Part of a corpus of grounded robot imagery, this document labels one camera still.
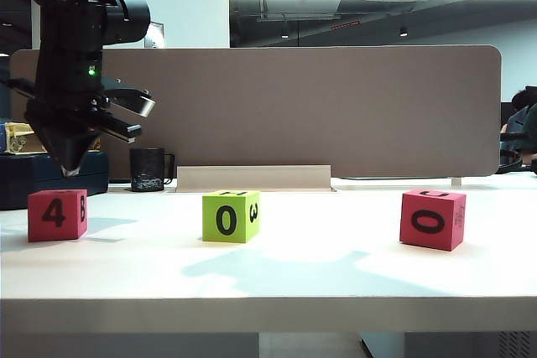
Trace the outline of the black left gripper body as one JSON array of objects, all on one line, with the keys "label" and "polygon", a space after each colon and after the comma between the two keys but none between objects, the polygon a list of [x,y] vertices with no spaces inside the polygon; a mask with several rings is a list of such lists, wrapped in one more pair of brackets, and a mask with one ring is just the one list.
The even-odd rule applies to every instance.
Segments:
[{"label": "black left gripper body", "polygon": [[104,92],[93,96],[77,96],[82,107],[51,106],[39,99],[35,84],[24,78],[8,80],[8,87],[25,96],[28,101],[24,118],[32,126],[38,122],[65,122],[78,125],[83,133],[106,133],[124,142],[132,142],[142,134],[139,124],[127,123],[108,111],[110,105],[120,106],[138,115],[142,113],[142,92],[133,88],[122,88],[118,82],[106,78]]}]

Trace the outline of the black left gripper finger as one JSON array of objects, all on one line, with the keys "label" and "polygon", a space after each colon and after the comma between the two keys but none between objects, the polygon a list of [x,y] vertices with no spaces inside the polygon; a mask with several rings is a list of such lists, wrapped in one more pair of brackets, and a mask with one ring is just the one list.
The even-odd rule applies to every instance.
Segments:
[{"label": "black left gripper finger", "polygon": [[84,133],[81,136],[81,156],[84,157],[90,151],[101,149],[101,139],[99,133]]},{"label": "black left gripper finger", "polygon": [[80,172],[84,154],[78,125],[65,122],[38,122],[32,128],[54,162],[60,167],[64,177],[74,177]]}]

